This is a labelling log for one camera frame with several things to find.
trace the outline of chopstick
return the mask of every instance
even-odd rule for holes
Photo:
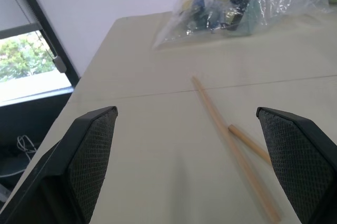
[[[249,148],[251,148],[256,154],[258,154],[264,161],[266,161],[269,165],[272,165],[272,161],[270,160],[269,154],[265,152],[262,148],[260,148],[255,142],[248,138],[243,132],[241,132],[234,125],[230,125],[228,130],[233,133],[236,137],[238,137],[244,144],[246,144]]]
[[[204,88],[202,84],[200,83],[200,81],[196,77],[192,77],[192,81],[194,85],[196,86],[197,90],[199,91],[200,97],[203,100],[208,112],[210,113],[216,127],[220,131],[222,138],[227,142],[228,146],[230,147],[231,151],[236,157],[237,162],[239,163],[241,169],[243,170],[245,176],[247,177],[251,187],[255,191],[256,196],[259,199],[264,211],[268,215],[270,221],[272,223],[278,223],[281,220],[278,212],[273,207],[272,202],[267,192],[259,183],[257,177],[255,176],[254,172],[250,168],[243,153],[240,151],[240,149],[235,144],[218,110],[213,106],[211,99],[208,97],[208,95],[204,91]]]

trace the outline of table surface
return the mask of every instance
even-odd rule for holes
[[[337,13],[289,17],[250,37],[153,50],[169,17],[115,22],[12,194],[75,118],[115,105],[119,115],[92,224],[269,223],[191,76],[226,123],[264,149],[259,106],[310,118],[336,142]],[[270,190],[281,223],[300,223],[272,168],[239,145]]]

